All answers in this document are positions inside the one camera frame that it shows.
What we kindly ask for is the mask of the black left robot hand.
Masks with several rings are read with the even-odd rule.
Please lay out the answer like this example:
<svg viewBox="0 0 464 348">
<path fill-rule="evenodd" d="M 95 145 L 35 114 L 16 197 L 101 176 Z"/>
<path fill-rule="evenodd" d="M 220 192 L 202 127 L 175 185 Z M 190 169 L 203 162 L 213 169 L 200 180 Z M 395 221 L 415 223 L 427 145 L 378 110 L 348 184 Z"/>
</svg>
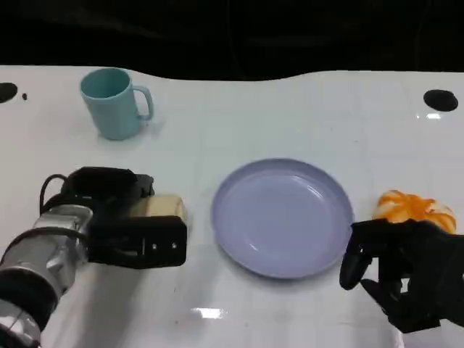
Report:
<svg viewBox="0 0 464 348">
<path fill-rule="evenodd" d="M 64 182 L 61 194 L 96 215 L 122 215 L 138 201 L 154 196 L 154 179 L 129 169 L 82 167 Z"/>
</svg>

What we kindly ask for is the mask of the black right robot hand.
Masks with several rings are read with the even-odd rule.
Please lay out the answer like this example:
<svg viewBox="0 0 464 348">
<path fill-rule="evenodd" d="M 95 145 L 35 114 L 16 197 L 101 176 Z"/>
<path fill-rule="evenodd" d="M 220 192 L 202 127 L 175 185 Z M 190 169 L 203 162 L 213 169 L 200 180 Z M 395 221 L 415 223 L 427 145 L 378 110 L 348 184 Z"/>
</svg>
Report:
<svg viewBox="0 0 464 348">
<path fill-rule="evenodd" d="M 463 236 L 427 221 L 352 224 L 339 283 L 360 284 L 404 334 L 463 325 Z"/>
</svg>

